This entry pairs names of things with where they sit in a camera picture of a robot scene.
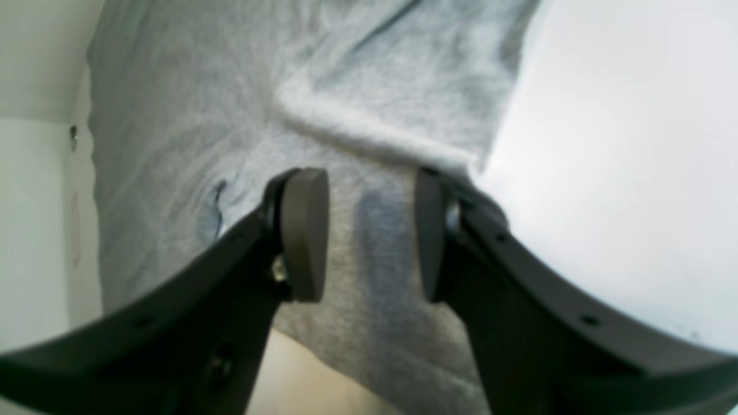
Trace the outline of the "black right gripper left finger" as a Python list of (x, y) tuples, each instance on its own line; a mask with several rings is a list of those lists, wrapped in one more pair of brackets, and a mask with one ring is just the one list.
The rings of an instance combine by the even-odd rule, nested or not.
[(47, 414), (243, 414), (280, 304), (325, 286), (329, 176), (290, 169), (181, 273), (105, 318), (2, 355), (2, 397)]

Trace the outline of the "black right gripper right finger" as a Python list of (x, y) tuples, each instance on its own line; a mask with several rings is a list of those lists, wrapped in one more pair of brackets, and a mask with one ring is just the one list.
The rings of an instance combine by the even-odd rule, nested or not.
[(499, 206), (454, 177), (415, 174), (426, 298), (464, 324), (493, 414), (728, 414), (735, 353), (642, 323), (557, 275)]

